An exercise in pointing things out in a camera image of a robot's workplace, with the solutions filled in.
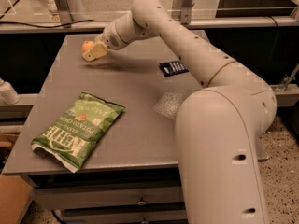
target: green chip bag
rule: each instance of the green chip bag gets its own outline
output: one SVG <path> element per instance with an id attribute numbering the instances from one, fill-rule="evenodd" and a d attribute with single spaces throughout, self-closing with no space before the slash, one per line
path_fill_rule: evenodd
<path id="1" fill-rule="evenodd" d="M 32 150 L 45 149 L 75 173 L 123 110 L 122 105 L 83 92 L 74 106 L 33 139 Z"/>

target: drawer knob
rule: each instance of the drawer knob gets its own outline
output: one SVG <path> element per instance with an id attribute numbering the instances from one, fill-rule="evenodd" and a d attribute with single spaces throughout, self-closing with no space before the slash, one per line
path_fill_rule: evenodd
<path id="1" fill-rule="evenodd" d="M 138 205 L 146 205 L 147 201 L 144 200 L 143 196 L 140 196 L 140 200 L 137 202 Z"/>
<path id="2" fill-rule="evenodd" d="M 150 222 L 146 220 L 145 217 L 143 217 L 143 220 L 140 222 L 140 224 L 149 224 Z"/>

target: speckled floor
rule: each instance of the speckled floor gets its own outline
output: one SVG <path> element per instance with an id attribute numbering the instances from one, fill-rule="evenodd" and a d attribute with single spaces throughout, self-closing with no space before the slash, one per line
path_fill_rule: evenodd
<path id="1" fill-rule="evenodd" d="M 260 171 L 271 224 L 299 224 L 299 145 L 281 116 L 261 137 L 269 160 Z M 32 203 L 21 224 L 59 223 L 52 213 Z"/>

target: white robotic arm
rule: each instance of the white robotic arm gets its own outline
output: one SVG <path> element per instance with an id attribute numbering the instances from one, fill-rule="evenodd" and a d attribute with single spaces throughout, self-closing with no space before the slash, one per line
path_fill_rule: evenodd
<path id="1" fill-rule="evenodd" d="M 269 85 L 167 14 L 158 0 L 134 0 L 132 13 L 83 45 L 91 61 L 158 35 L 204 87 L 176 119 L 178 167 L 191 224 L 269 223 L 256 139 L 276 115 Z"/>

